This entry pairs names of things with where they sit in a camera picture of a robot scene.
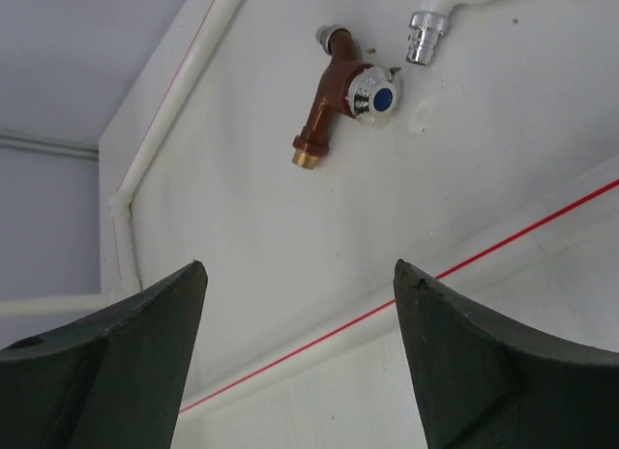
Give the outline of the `brown faucet chrome knob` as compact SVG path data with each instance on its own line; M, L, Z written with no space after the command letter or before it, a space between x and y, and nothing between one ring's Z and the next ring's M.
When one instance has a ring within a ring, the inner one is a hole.
M292 163L314 169L330 150L330 134L339 116L363 125L388 121L397 109L397 71L366 63L352 34L340 25L324 25L316 32L330 62L320 77L309 116L294 138Z

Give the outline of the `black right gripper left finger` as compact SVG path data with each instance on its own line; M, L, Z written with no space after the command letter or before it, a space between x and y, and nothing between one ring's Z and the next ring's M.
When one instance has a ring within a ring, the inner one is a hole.
M1 351L4 448L168 448L207 289L197 260Z

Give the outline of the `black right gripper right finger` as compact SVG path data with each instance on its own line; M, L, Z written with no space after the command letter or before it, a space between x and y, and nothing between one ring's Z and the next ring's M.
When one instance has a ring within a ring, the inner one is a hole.
M617 447L617 353L520 323L404 260L394 294L428 447Z

